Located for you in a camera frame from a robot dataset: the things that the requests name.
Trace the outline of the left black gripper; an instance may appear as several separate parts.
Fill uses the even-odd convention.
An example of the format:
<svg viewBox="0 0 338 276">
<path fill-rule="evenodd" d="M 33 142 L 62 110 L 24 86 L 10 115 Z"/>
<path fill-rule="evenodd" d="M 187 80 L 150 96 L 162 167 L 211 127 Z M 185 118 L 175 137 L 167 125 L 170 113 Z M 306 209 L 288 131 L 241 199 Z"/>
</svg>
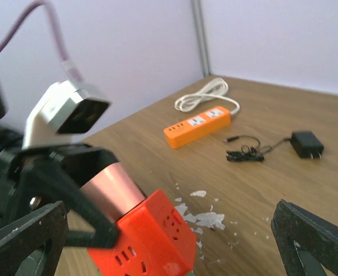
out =
<svg viewBox="0 0 338 276">
<path fill-rule="evenodd" d="M 0 119 L 5 115 L 0 94 Z M 66 247 L 112 248 L 119 230 L 81 191 L 116 162 L 111 151 L 84 143 L 22 149 L 24 133 L 0 126 L 0 228 L 46 204 L 63 201 L 95 232 L 69 231 Z"/>
</svg>

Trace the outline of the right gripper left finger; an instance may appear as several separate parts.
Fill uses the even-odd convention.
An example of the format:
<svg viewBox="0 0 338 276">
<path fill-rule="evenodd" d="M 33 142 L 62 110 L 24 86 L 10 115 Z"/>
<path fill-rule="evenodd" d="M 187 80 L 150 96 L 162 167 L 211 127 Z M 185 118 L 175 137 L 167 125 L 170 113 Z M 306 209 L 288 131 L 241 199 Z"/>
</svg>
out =
<svg viewBox="0 0 338 276">
<path fill-rule="evenodd" d="M 54 275 L 69 230 L 62 201 L 0 229 L 0 275 Z"/>
</svg>

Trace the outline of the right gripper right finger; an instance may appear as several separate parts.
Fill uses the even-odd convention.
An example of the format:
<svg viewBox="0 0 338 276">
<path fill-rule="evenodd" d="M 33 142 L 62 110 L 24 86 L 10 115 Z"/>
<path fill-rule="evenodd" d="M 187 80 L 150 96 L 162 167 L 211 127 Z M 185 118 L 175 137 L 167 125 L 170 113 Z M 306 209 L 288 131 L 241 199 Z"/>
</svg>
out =
<svg viewBox="0 0 338 276">
<path fill-rule="evenodd" d="M 338 275 L 338 226 L 280 200 L 271 230 L 287 275 Z"/>
</svg>

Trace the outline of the red cube socket adapter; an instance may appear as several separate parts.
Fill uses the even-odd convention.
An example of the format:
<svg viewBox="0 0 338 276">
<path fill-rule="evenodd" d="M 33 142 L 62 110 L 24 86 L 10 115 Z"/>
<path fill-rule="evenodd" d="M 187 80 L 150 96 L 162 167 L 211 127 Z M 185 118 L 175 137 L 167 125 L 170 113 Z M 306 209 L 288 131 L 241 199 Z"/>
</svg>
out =
<svg viewBox="0 0 338 276">
<path fill-rule="evenodd" d="M 155 191 L 118 222 L 111 249 L 88 248 L 102 275 L 188 275 L 197 237 L 162 190 Z"/>
</svg>

